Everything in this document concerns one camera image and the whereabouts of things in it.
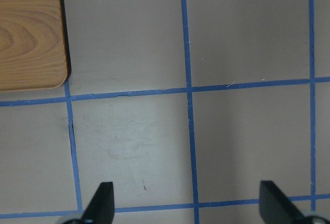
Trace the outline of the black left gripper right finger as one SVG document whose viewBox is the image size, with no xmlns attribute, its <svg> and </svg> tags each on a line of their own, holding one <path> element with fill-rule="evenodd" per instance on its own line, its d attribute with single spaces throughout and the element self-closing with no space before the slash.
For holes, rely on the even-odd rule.
<svg viewBox="0 0 330 224">
<path fill-rule="evenodd" d="M 260 181 L 259 214 L 264 223 L 304 223 L 305 216 L 273 181 Z"/>
</svg>

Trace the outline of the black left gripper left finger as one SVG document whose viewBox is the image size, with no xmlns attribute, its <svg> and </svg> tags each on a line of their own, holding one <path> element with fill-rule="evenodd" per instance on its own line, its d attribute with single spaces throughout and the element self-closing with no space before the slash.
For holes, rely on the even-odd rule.
<svg viewBox="0 0 330 224">
<path fill-rule="evenodd" d="M 85 209 L 80 223 L 111 224 L 114 219 L 114 192 L 112 182 L 102 182 Z"/>
</svg>

